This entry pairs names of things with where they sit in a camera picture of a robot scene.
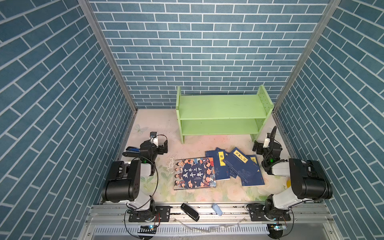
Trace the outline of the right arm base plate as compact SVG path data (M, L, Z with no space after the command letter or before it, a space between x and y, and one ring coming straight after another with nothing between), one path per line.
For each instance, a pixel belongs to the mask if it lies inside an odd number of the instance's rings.
M262 204L248 204L246 206L247 211L250 214L252 222L263 222L263 221L290 221L291 216L288 210L280 210L275 208L273 205L262 205Z

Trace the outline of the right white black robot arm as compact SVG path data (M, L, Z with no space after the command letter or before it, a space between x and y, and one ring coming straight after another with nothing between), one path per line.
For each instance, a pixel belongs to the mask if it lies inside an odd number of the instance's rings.
M269 220L287 215L301 203L330 199L332 186L318 161L280 158L282 146L276 142L255 142L253 151L263 156L261 165L268 175L289 177L291 185L279 194L268 196L263 214Z

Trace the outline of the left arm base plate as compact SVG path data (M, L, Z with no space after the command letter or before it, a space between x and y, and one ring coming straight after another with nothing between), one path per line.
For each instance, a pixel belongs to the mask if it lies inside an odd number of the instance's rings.
M144 223L154 222L155 217L160 223L169 222L171 207L170 206L151 206L148 210L144 211L130 211L130 223Z

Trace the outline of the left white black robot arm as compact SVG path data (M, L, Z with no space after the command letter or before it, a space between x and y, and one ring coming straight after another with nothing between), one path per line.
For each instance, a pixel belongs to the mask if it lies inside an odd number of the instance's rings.
M151 219L156 215L154 195L147 195L140 190L141 177L157 175L155 160L158 155L168 152L168 141L158 145L155 139L143 142L138 149L128 147L123 156L133 158L129 163L111 163L102 189L103 203L124 203L128 212L138 217Z

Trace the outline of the illustrated cartoon cover book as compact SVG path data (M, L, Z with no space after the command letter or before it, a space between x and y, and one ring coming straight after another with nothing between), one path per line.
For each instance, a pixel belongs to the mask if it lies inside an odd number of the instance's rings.
M215 188L216 175L212 157L175 160L174 190Z

